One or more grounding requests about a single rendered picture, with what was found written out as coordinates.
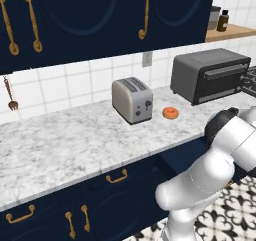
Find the navy drawer front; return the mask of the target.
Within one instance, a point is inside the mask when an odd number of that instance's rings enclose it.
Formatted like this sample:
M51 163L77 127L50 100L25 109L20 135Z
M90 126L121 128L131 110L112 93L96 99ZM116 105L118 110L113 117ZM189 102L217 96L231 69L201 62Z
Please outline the navy drawer front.
M60 191L53 192L51 194L42 196L35 200L29 201L24 204L17 205L13 208L7 209L3 212L0 212L0 234L10 231L11 229L16 228L21 225L24 226L28 222L35 222L41 217L52 214L61 208L71 204L73 202L73 195L67 190L63 189ZM30 213L28 207L29 205L35 205L34 215L22 222L9 224L6 220L6 214L11 213L14 219L17 219L23 215Z
M149 177L157 171L156 159L157 155L153 155L75 184L71 189L73 201L78 202L96 196L109 198L129 189L135 189L144 177ZM112 179L121 177L123 169L128 173L125 180L115 184L106 181L107 175Z

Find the open navy drawer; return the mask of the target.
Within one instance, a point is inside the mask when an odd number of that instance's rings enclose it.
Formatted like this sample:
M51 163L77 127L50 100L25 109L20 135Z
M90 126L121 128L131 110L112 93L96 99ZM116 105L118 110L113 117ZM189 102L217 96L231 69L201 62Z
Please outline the open navy drawer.
M171 179L187 170L209 148L205 137L194 139L159 153L156 166L167 179Z

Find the silver toaster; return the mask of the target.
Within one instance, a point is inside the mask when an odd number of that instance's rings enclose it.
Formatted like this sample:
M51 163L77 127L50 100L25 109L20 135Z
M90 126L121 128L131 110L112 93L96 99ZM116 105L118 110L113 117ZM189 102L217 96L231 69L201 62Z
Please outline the silver toaster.
M136 77L115 80L112 106L130 125L147 121L152 118L153 93Z

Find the orange donut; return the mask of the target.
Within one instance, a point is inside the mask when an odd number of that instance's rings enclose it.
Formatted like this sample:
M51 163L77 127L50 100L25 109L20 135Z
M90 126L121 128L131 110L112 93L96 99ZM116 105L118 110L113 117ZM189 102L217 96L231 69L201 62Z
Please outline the orange donut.
M167 119L176 119L179 115L179 111L174 107L165 107L162 111L162 115Z

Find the grey toaster oven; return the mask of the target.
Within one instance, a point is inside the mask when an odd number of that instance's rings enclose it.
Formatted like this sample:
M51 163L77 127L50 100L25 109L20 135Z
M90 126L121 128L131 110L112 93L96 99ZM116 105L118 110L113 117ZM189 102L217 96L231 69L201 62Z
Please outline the grey toaster oven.
M242 90L251 58L223 48L174 58L170 89L192 106Z

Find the navy upper cupboard door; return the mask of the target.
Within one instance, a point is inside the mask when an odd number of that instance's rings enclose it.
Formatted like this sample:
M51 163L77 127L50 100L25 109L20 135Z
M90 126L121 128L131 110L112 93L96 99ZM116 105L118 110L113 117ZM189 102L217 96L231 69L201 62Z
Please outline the navy upper cupboard door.
M132 52L133 0L32 0L23 8L38 28L26 22L33 68Z
M11 73L15 66L15 58L9 51L10 40L7 35L3 35L0 29L0 73L6 74Z
M145 0L134 0L133 48L152 51L203 43L213 0L149 0L148 31L143 40Z

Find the navy cupboard door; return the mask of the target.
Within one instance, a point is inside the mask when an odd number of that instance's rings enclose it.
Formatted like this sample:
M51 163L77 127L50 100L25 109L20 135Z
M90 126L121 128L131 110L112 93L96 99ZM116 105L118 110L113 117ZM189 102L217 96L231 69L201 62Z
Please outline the navy cupboard door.
M23 8L38 28L26 22L33 68L132 52L133 0L32 0Z
M213 0L149 0L148 31L143 40L145 0L134 0L133 48L152 51L203 43Z
M87 205L90 232L84 230ZM141 186L112 197L90 197L78 202L75 217L81 241L122 241L168 216L155 200L155 187Z
M15 58L9 51L10 40L7 35L3 35L0 29L0 73L6 74L11 73L15 66Z
M65 212L59 211L1 233L0 241L78 241L77 234L73 240L69 232L69 222L65 218Z

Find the navy lower cupboard door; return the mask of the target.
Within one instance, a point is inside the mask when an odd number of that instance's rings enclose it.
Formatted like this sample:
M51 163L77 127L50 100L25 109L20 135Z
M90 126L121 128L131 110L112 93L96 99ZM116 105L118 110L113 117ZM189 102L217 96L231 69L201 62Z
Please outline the navy lower cupboard door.
M69 222L65 218L65 212L59 211L1 233L0 241L78 241L77 234L73 240L69 232Z
M87 205L90 232L84 230ZM78 202L75 217L81 241L122 241L168 216L155 200L155 187L141 186L112 197L90 197Z

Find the hanging brown fork tool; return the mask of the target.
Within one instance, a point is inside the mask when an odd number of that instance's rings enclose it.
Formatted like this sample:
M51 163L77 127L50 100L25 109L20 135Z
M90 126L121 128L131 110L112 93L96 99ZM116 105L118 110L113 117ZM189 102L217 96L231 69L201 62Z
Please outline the hanging brown fork tool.
M10 85L7 77L4 77L4 83L5 83L5 87L7 89L8 95L10 97L10 102L8 103L8 106L12 111L17 110L19 107L19 104L17 101L14 101L12 98L12 93L11 93L11 89L10 89Z

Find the grey jar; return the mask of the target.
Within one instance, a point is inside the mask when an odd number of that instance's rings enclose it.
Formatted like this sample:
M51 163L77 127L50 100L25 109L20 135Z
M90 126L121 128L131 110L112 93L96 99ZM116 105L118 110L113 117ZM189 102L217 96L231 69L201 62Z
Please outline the grey jar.
M208 30L214 30L217 27L221 8L218 6L212 6L208 22Z

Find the brown bottle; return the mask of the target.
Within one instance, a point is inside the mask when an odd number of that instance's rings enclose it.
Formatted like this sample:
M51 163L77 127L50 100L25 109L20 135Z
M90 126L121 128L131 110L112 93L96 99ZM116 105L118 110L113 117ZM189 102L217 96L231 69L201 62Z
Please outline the brown bottle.
M222 14L219 16L217 31L225 32L228 26L229 15L227 10L223 10Z

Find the grey wall outlet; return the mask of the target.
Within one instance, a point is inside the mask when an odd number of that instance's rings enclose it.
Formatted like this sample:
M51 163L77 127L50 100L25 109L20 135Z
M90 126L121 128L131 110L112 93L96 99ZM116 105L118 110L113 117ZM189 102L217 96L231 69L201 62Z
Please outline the grey wall outlet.
M142 56L142 66L143 67L149 67L152 65L152 56L153 56L152 51L143 53L143 56Z

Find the wooden wall shelf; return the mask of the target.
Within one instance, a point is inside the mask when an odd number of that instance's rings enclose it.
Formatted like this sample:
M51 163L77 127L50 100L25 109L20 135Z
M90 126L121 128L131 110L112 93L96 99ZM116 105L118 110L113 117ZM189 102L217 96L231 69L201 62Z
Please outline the wooden wall shelf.
M256 29L229 24L224 32L208 30L206 33L205 42L216 42L255 35Z

